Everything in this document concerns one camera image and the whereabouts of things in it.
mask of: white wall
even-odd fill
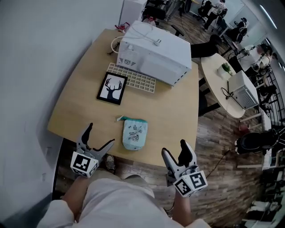
[[[118,24],[122,2],[0,2],[1,221],[50,194],[62,138],[46,130],[49,117],[80,56]]]
[[[247,45],[258,45],[267,37],[267,31],[264,26],[257,22],[251,29],[248,30],[240,45],[245,47]]]
[[[198,14],[198,9],[201,7],[202,0],[196,0],[199,4],[192,3],[191,11]],[[220,0],[211,0],[212,4],[218,3]],[[224,17],[225,21],[230,23],[235,15],[242,9],[244,3],[242,0],[226,0],[226,7],[228,9],[227,15]]]

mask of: ceiling light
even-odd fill
[[[263,8],[262,5],[260,5],[260,7],[262,8],[263,12],[267,15],[267,17],[270,19],[271,23],[274,25],[274,27],[277,29],[276,25],[274,24],[273,20],[271,19],[271,17],[269,16],[269,14],[266,12],[266,10]]]
[[[269,42],[269,40],[268,40],[267,38],[265,38],[265,40],[267,41],[267,43],[268,43],[269,45],[271,45],[271,43]]]

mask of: red object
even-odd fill
[[[117,28],[117,30],[119,30],[119,32],[126,32],[126,29],[130,26],[130,24],[128,22],[121,24],[120,26],[115,25],[115,27]]]
[[[249,133],[248,124],[240,124],[239,130],[243,134]]]

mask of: power cord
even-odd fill
[[[207,42],[209,42],[208,39],[202,34],[201,30],[199,30],[199,31],[200,31],[202,37],[204,37],[204,39],[205,39]]]
[[[194,43],[193,42],[193,40],[190,38],[190,36],[188,35],[188,33],[187,33],[187,31],[186,31],[186,29],[184,28],[184,26],[183,26],[183,23],[182,23],[182,17],[180,16],[180,23],[181,23],[181,25],[182,25],[182,28],[184,29],[184,31],[186,32],[186,34],[187,34],[187,36],[189,37],[189,39],[191,40],[191,42],[192,43]]]
[[[228,92],[225,88],[221,88],[221,90],[222,90],[222,92],[223,92],[223,94],[226,96],[226,100],[228,100],[229,98],[232,98],[233,97],[233,92]]]
[[[211,175],[211,173],[217,168],[217,166],[219,165],[219,163],[221,162],[221,160],[224,158],[224,156],[226,156],[228,154],[228,152],[234,150],[234,149],[231,149],[231,150],[228,150],[227,152],[225,152],[225,154],[222,156],[222,158],[219,160],[219,162],[216,164],[215,168],[206,176],[206,179]]]
[[[136,30],[136,29],[134,28],[134,25],[131,25],[131,28],[132,28],[135,32],[137,32],[139,35],[141,35],[142,37],[140,37],[140,36],[138,36],[138,35],[137,35],[138,37],[125,37],[125,36],[120,36],[120,37],[116,37],[115,39],[113,39],[112,42],[111,42],[111,49],[112,49],[112,51],[115,52],[116,54],[119,54],[119,52],[117,52],[117,51],[114,50],[114,48],[113,48],[113,43],[114,43],[115,40],[117,40],[117,39],[119,39],[119,38],[123,38],[123,37],[124,37],[124,38],[130,38],[130,39],[146,39],[146,40],[148,40],[148,41],[154,43],[155,45],[159,46],[161,40],[158,39],[157,41],[155,41],[155,40],[153,40],[153,39],[151,39],[150,37],[147,36],[150,32],[152,32],[153,26],[152,26],[151,24],[149,24],[149,23],[144,23],[144,25],[148,25],[148,26],[151,27],[151,30],[148,31],[146,34],[140,33],[138,30]]]

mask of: person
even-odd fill
[[[193,220],[189,197],[175,193],[170,219],[144,179],[115,176],[111,155],[106,156],[105,164],[108,171],[97,169],[89,179],[78,177],[61,200],[52,201],[38,228],[210,228],[202,219]]]
[[[268,103],[271,96],[273,94],[276,94],[276,86],[275,85],[270,85],[270,86],[266,86],[266,87],[261,87],[259,88],[259,92],[260,95],[264,97],[264,100],[260,103],[261,106],[263,106],[264,104]]]
[[[237,24],[236,28],[233,28],[232,30],[227,31],[227,35],[231,38],[232,41],[236,42],[239,34],[241,34],[242,37],[244,37],[246,35],[248,25],[249,25],[249,23],[248,23],[247,19],[245,17],[243,17],[241,19],[241,22]]]
[[[164,21],[169,21],[175,15],[176,11],[181,7],[183,4],[182,0],[170,0],[167,4],[166,8],[166,16]]]
[[[267,52],[265,55],[260,58],[255,64],[253,64],[247,71],[245,71],[245,74],[249,77],[254,76],[258,74],[260,69],[264,69],[265,67],[269,66],[272,61],[272,53],[272,48],[270,46],[267,46]]]
[[[273,212],[273,211],[279,211],[281,209],[282,205],[278,202],[273,201],[270,202],[261,202],[261,201],[254,201],[252,203],[252,206],[247,210],[246,213],[252,212],[252,211],[259,211],[259,212]]]
[[[221,14],[224,9],[226,9],[225,2],[226,0],[220,0],[220,2],[213,6],[215,9],[210,13],[207,22],[202,27],[204,31],[207,31],[211,23],[218,17],[219,14]]]
[[[261,44],[257,47],[253,45],[246,46],[237,56],[228,61],[235,72],[243,70],[246,72],[253,64],[258,62],[267,52],[267,45]]]

